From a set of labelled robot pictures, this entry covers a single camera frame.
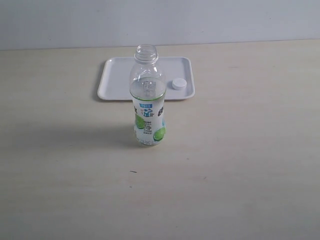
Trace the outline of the clear plastic drink bottle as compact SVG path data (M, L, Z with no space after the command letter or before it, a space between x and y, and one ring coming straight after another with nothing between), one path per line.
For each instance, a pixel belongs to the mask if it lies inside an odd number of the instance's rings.
M158 64L155 46L142 44L134 53L130 72L129 93L134 107L134 132L137 140L146 146L159 144L166 133L164 102L167 82Z

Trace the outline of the white bottle cap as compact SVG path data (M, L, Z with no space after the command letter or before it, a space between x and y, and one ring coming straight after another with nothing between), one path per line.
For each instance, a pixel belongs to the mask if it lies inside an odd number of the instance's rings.
M171 82L173 89L181 91L187 87L187 81L184 78L175 78Z

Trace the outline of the white plastic tray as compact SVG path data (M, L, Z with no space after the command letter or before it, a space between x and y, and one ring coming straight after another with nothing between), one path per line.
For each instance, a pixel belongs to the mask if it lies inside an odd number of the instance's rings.
M194 76L191 61L182 56L160 57L160 69L164 71L167 82L165 99L178 101L192 98L195 95ZM113 57L108 59L103 68L97 95L106 101L130 101L130 73L135 64L133 57ZM186 87L181 90L173 88L174 79L186 80Z

